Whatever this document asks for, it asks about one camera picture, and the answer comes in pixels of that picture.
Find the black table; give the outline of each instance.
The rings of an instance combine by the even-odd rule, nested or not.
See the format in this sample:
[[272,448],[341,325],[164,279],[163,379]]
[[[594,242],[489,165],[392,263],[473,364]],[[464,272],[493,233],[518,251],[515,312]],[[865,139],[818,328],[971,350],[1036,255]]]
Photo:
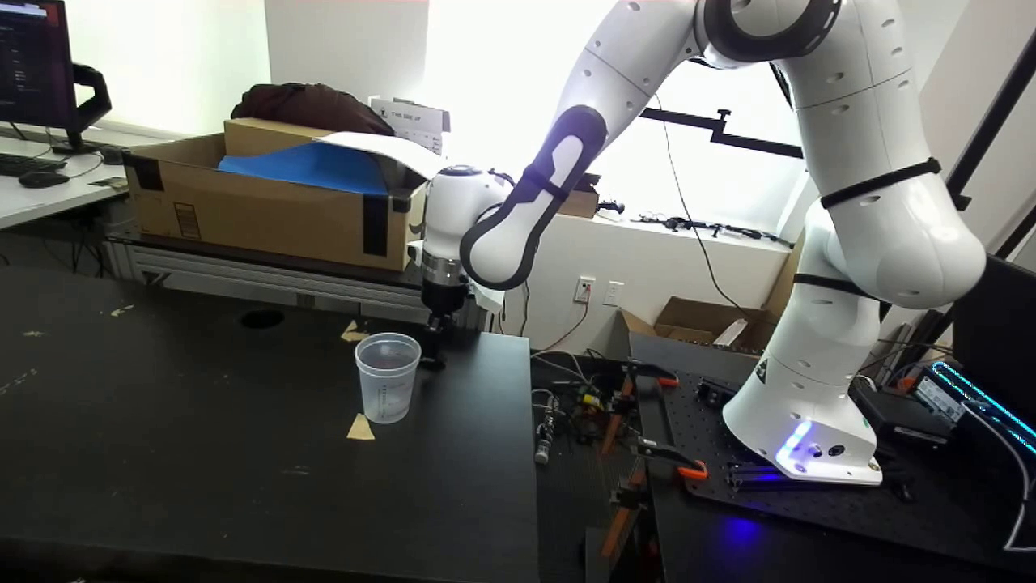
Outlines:
[[[695,386],[710,379],[711,386],[737,386],[755,358],[726,350],[706,350],[672,340],[642,336],[631,345],[638,364],[656,364],[680,372],[680,391],[666,399],[642,399],[642,426],[652,437],[672,441],[694,455],[710,459],[711,479],[726,479],[720,441],[720,422],[689,414],[701,408]],[[808,492],[790,490],[790,503],[804,505],[817,495],[817,505],[833,505],[825,511],[884,511],[884,516],[837,516],[837,527],[818,522],[790,519],[794,507],[779,507],[779,492],[770,492],[770,511],[748,507],[736,495],[703,495],[672,486],[671,463],[648,463],[652,481],[652,519],[662,544],[662,573],[666,583],[682,579],[942,579],[942,583],[984,583],[984,579],[1029,579],[1036,573],[1036,556],[997,559],[997,544],[1007,539],[1018,498],[990,490],[993,481],[958,481],[976,471],[963,463],[954,472],[938,472],[927,486],[922,503],[901,503],[890,492]],[[937,505],[942,495],[954,495],[958,505]],[[851,523],[886,522],[886,527],[912,527],[933,541],[890,544],[880,532],[857,535]],[[927,549],[937,544],[989,547],[984,559],[952,556],[942,549]]]
[[408,422],[356,445],[343,328],[0,269],[2,559],[174,579],[538,579],[527,343],[457,336]]

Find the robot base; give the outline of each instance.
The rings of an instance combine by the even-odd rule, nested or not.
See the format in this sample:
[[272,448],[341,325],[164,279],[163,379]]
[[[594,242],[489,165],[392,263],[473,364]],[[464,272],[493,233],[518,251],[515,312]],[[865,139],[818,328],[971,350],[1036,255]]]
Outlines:
[[722,408],[726,426],[798,481],[880,486],[876,437],[849,396],[818,401],[746,383]]

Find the computer screen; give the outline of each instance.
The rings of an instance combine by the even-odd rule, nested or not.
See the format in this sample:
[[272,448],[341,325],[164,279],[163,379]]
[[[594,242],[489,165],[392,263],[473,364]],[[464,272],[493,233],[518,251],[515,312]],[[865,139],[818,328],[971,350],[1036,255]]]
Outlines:
[[62,0],[0,0],[0,122],[74,122]]
[[1036,426],[1036,272],[990,255],[952,306],[952,355],[977,389]]

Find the clear plastic cup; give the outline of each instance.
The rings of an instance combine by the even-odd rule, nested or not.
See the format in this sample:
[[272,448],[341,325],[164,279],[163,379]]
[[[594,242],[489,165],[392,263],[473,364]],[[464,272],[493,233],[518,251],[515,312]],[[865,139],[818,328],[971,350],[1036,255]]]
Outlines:
[[353,350],[358,369],[362,414],[372,423],[408,418],[421,343],[408,335],[368,335]]

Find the robotic arm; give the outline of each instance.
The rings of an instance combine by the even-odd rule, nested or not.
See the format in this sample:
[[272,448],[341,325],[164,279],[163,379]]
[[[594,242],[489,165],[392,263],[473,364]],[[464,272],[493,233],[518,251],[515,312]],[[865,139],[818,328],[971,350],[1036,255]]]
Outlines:
[[[448,167],[432,181],[426,236],[448,247],[432,247],[424,264],[452,264],[457,283],[520,284],[574,181],[688,59],[773,60],[794,88],[807,167],[821,191],[790,303],[755,377],[722,408],[726,426],[790,479],[876,486],[876,437],[849,399],[849,377],[876,343],[876,300],[949,303],[989,255],[922,139],[895,0],[619,0],[508,193],[460,193],[493,191],[460,189],[489,186],[483,170]],[[440,219],[440,200],[466,209]],[[426,279],[424,300],[436,313],[450,284]]]

